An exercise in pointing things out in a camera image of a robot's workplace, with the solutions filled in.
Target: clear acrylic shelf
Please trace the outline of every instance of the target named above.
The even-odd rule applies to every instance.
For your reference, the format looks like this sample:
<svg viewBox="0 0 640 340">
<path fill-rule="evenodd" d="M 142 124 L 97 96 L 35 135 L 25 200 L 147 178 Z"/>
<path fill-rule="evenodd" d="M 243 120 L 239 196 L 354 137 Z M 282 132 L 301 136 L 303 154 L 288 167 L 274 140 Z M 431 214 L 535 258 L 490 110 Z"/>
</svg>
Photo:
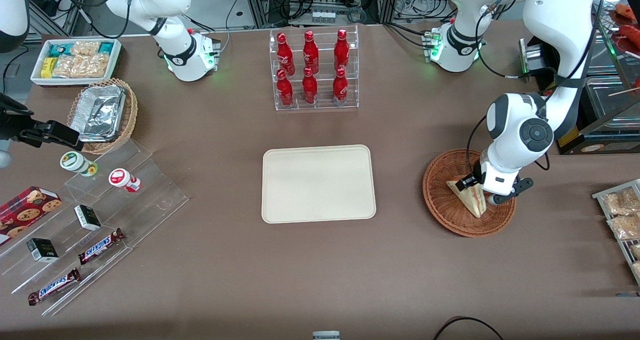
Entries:
<svg viewBox="0 0 640 340">
<path fill-rule="evenodd" d="M 336 78 L 336 69 L 334 69 L 334 46 L 338 40 L 338 30 L 345 29 L 347 31 L 347 42 L 349 43 L 349 64 L 346 67 L 345 77 L 349 83 L 347 87 L 347 100 L 345 105 L 334 105 L 334 78 Z M 345 108 L 358 108 L 360 105 L 359 92 L 359 39 L 357 26 L 343 27 L 314 27 L 313 38 L 318 46 L 320 57 L 320 71 L 315 74 L 318 84 L 318 96 L 314 105 L 309 105 L 304 99 L 302 89 L 302 79 L 304 78 L 303 69 L 305 62 L 302 50 L 305 46 L 304 31 L 306 28 L 281 28 L 271 30 L 269 33 L 269 57 L 271 65 L 271 82 L 273 83 L 273 98 L 276 110 L 340 110 Z M 278 88 L 276 83 L 278 78 L 276 72 L 280 68 L 278 62 L 278 42 L 275 37 L 278 33 L 286 35 L 286 42 L 293 51 L 293 63 L 295 65 L 295 74 L 290 76 L 288 80 L 293 87 L 293 106 L 284 107 L 278 96 Z"/>
<path fill-rule="evenodd" d="M 119 260 L 187 202 L 182 190 L 158 169 L 151 160 L 151 153 L 133 140 L 124 146 L 108 151 L 96 159 L 98 174 L 86 178 L 76 174 L 57 191 L 62 206 L 55 213 L 41 219 L 18 238 L 0 248 L 2 280 L 11 290 L 24 299 L 30 293 L 78 268 L 82 281 L 66 286 L 62 291 L 46 297 L 33 306 L 42 315 L 54 315 L 93 284 Z M 108 176 L 113 169 L 124 168 L 141 180 L 137 192 L 113 187 Z M 80 226 L 74 208 L 78 204 L 92 207 L 102 227 L 89 231 Z M 121 228 L 126 236 L 106 249 L 97 258 L 80 265 L 78 254 L 104 239 L 112 231 Z M 51 263 L 36 262 L 28 251 L 30 238 L 51 240 L 59 256 Z"/>
</svg>

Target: wicker basket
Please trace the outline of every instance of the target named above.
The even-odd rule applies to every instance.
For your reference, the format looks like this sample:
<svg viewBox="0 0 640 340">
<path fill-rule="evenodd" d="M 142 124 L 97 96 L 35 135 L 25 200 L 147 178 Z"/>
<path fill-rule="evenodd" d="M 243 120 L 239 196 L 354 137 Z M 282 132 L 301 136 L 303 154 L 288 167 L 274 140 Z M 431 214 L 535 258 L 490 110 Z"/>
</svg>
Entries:
<svg viewBox="0 0 640 340">
<path fill-rule="evenodd" d="M 471 163 L 480 158 L 478 151 L 470 151 Z M 439 154 L 427 167 L 422 179 L 422 195 L 431 214 L 445 228 L 462 236 L 479 238 L 498 233 L 509 224 L 516 210 L 512 198 L 498 206 L 487 201 L 486 212 L 480 219 L 473 216 L 462 201 L 447 186 L 447 181 L 458 180 L 469 174 L 465 149 Z"/>
<path fill-rule="evenodd" d="M 120 121 L 119 135 L 112 142 L 85 142 L 84 147 L 82 147 L 82 151 L 85 153 L 102 155 L 109 150 L 123 146 L 131 137 L 131 133 L 133 133 L 133 129 L 136 126 L 136 117 L 138 116 L 138 100 L 136 99 L 136 94 L 133 93 L 131 87 L 126 82 L 119 80 L 118 78 L 101 80 L 89 85 L 89 87 L 106 87 L 107 85 L 118 85 L 119 87 L 126 89 L 125 107 L 122 112 L 122 120 Z M 76 114 L 76 106 L 78 106 L 80 94 L 75 97 L 75 101 L 71 106 L 71 111 L 66 117 L 67 126 L 71 125 L 71 120 L 73 120 L 74 115 Z"/>
</svg>

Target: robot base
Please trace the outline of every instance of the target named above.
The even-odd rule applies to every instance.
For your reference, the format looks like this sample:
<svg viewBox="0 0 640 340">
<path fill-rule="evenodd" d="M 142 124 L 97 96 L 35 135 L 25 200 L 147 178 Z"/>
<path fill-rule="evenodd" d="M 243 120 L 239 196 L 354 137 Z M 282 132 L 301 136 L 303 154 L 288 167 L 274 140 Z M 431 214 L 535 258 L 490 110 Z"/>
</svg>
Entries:
<svg viewBox="0 0 640 340">
<path fill-rule="evenodd" d="M 467 55 L 460 55 L 458 50 L 449 43 L 447 31 L 451 27 L 450 23 L 445 23 L 441 27 L 434 27 L 422 37 L 422 44 L 433 46 L 424 49 L 426 62 L 438 64 L 442 69 L 450 72 L 463 72 L 471 67 L 471 64 L 478 59 L 478 51 L 469 46 Z"/>
<path fill-rule="evenodd" d="M 196 50 L 183 66 L 173 65 L 167 60 L 169 70 L 182 81 L 196 81 L 210 71 L 217 71 L 220 60 L 220 43 L 213 43 L 210 37 L 194 33 Z"/>
</svg>

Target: brown table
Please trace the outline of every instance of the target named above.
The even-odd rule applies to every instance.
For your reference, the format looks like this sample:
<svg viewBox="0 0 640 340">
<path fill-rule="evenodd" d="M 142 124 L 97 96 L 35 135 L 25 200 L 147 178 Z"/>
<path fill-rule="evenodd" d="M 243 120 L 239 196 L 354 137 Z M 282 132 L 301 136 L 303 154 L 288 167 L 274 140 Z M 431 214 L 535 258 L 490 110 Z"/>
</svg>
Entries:
<svg viewBox="0 0 640 340">
<path fill-rule="evenodd" d="M 382 26 L 359 30 L 361 106 L 322 114 L 274 110 L 268 31 L 234 32 L 220 70 L 194 83 L 167 71 L 151 37 L 122 37 L 119 77 L 139 99 L 134 138 L 191 199 L 53 317 L 0 285 L 0 338 L 299 340 L 336 329 L 345 340 L 430 339 L 470 315 L 510 339 L 637 339 L 640 299 L 614 295 L 638 288 L 590 194 L 640 178 L 638 156 L 551 155 L 551 171 L 522 171 L 536 185 L 507 228 L 455 235 L 423 201 L 428 163 L 464 147 L 496 96 L 535 85 L 480 63 L 448 73 Z M 521 21 L 496 21 L 487 61 L 515 72 L 521 37 Z M 77 92 L 34 85 L 28 105 L 64 121 Z M 489 141 L 479 131 L 473 147 Z M 373 219 L 263 222 L 265 151 L 345 144 L 371 150 Z M 10 151 L 2 203 L 70 178 L 61 146 Z M 441 339 L 463 335 L 493 338 L 458 323 Z"/>
</svg>

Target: snickers wrapper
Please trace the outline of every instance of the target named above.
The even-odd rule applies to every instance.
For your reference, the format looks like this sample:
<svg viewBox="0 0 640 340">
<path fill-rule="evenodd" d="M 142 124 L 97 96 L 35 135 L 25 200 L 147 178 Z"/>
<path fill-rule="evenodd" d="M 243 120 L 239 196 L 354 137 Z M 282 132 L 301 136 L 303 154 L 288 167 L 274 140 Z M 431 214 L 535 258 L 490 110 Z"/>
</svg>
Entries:
<svg viewBox="0 0 640 340">
<path fill-rule="evenodd" d="M 95 258 L 99 254 L 102 254 L 103 251 L 109 249 L 114 246 L 118 240 L 124 238 L 124 234 L 122 233 L 120 228 L 117 228 L 114 232 L 110 233 L 107 237 L 100 240 L 98 244 L 91 246 L 87 251 L 78 255 L 80 258 L 80 264 L 87 264 L 91 259 Z"/>
<path fill-rule="evenodd" d="M 29 294 L 29 305 L 34 306 L 39 302 L 43 301 L 46 297 L 50 296 L 55 292 L 59 292 L 61 289 L 70 285 L 71 283 L 79 282 L 82 280 L 80 278 L 80 271 L 78 271 L 77 267 L 74 267 L 71 272 L 62 276 L 61 278 L 53 281 L 46 287 L 41 288 L 39 291 L 34 291 Z"/>
</svg>

